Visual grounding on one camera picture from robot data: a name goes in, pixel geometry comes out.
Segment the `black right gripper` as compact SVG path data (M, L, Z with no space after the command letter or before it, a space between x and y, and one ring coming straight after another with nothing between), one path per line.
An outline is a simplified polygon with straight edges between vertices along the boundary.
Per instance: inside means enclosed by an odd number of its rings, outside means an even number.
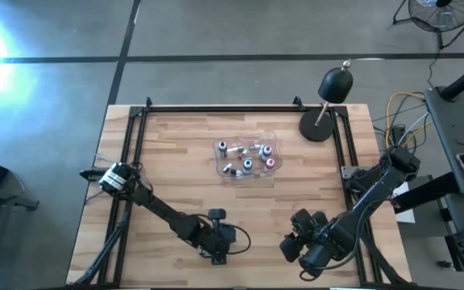
M293 263L300 257L305 247L310 250L317 245L314 235L318 234L329 221L323 212L317 211L311 215L307 209L300 209L294 213L290 221L292 232L284 236L280 249L285 259Z

